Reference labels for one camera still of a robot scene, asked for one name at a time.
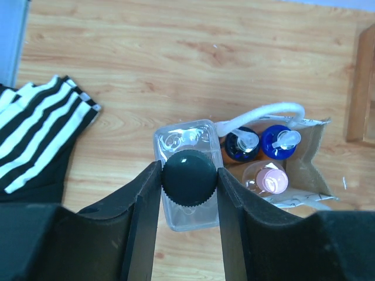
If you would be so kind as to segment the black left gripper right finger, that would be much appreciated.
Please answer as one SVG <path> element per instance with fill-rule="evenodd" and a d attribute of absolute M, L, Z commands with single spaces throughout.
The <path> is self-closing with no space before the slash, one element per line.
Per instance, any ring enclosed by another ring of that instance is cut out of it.
<path fill-rule="evenodd" d="M 297 217 L 218 170 L 217 200 L 227 280 L 373 280 L 374 212 Z"/>

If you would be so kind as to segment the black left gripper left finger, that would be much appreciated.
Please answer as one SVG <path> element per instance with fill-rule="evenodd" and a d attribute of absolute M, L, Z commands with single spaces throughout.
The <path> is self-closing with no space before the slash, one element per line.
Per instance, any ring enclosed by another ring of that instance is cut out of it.
<path fill-rule="evenodd" d="M 60 204 L 1 205 L 2 280 L 150 280 L 161 163 L 74 213 Z"/>

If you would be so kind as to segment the clear bottle pink cap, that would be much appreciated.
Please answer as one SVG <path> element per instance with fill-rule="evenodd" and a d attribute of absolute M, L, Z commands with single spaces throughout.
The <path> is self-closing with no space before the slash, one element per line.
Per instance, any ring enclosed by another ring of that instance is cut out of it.
<path fill-rule="evenodd" d="M 284 168 L 272 160 L 251 162 L 244 170 L 242 183 L 260 197 L 283 193 L 289 185 Z"/>

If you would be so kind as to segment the clear bottle dark cap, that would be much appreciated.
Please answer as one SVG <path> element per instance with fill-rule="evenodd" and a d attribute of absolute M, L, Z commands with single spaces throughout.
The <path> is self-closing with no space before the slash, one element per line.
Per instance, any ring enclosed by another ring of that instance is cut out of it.
<path fill-rule="evenodd" d="M 162 163 L 162 203 L 173 231 L 219 225 L 217 169 L 223 167 L 219 138 L 208 119 L 168 125 L 154 134 L 155 159 Z"/>

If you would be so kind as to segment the dark blue pump bottle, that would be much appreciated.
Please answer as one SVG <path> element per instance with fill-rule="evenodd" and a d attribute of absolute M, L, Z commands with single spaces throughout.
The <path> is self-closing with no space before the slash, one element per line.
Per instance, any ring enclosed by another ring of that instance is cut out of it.
<path fill-rule="evenodd" d="M 239 127 L 221 138 L 220 147 L 225 165 L 248 163 L 257 158 L 260 151 L 260 137 L 250 128 Z"/>

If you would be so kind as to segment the black white striped cloth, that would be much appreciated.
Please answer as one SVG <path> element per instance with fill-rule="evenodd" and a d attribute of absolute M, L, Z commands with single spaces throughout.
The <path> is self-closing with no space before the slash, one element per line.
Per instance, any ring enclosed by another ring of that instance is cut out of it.
<path fill-rule="evenodd" d="M 1 202 L 61 203 L 75 143 L 100 111 L 69 76 L 1 86 Z"/>

